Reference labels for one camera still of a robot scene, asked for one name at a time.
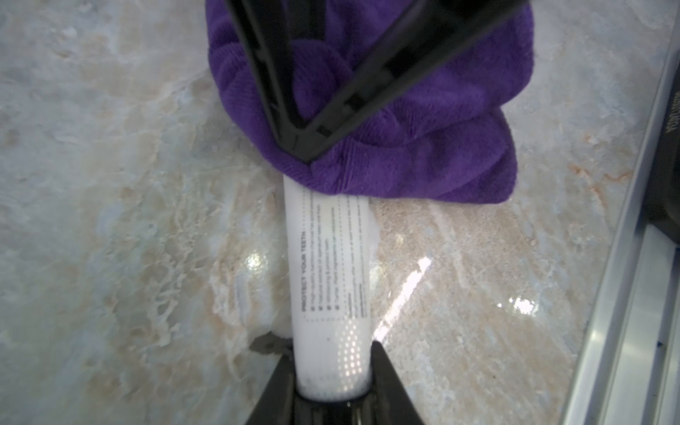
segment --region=wet surface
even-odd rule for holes
[[[428,424],[556,423],[675,2],[537,1],[502,205],[373,199],[375,336]],[[290,334],[281,175],[201,1],[0,5],[0,423],[242,424]]]

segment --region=white toothpaste tube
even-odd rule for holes
[[[350,400],[371,385],[369,201],[284,190],[297,391]]]

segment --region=purple microfiber towel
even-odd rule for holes
[[[309,119],[352,77],[411,0],[328,0],[326,39],[292,41],[293,92]],[[524,6],[472,48],[363,122],[310,165],[281,150],[222,0],[206,1],[209,64],[226,112],[264,158],[326,194],[498,203],[517,159],[500,106],[529,82],[533,19]]]

